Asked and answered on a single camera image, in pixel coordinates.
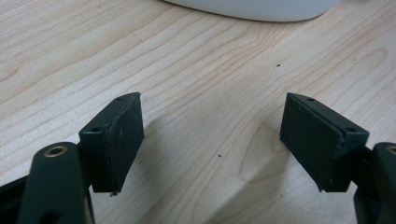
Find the light wood surface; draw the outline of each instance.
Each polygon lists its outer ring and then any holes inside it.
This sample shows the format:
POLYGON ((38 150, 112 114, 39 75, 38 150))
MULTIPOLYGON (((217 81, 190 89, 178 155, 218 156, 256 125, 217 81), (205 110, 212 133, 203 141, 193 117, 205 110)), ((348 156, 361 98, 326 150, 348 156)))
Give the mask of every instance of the light wood surface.
POLYGON ((396 141, 396 1, 344 0, 294 23, 162 1, 0 1, 0 185, 140 91, 146 139, 97 223, 356 223, 279 141, 288 91, 396 141))

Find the white object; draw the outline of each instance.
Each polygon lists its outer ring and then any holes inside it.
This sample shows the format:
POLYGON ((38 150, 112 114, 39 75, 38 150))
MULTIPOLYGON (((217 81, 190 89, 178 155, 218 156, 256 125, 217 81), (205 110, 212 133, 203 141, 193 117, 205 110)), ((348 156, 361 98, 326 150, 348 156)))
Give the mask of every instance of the white object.
POLYGON ((326 12, 339 0, 165 0, 225 16, 255 21, 303 21, 326 12))

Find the wooden table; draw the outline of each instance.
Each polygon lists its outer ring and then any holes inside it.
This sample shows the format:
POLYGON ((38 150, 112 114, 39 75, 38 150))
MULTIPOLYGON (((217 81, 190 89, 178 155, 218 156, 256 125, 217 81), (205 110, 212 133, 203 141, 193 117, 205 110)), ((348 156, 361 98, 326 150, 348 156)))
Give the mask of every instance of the wooden table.
POLYGON ((0 2, 0 185, 107 103, 142 93, 146 139, 97 223, 354 223, 279 141, 288 91, 396 141, 396 1, 293 23, 162 1, 0 2))

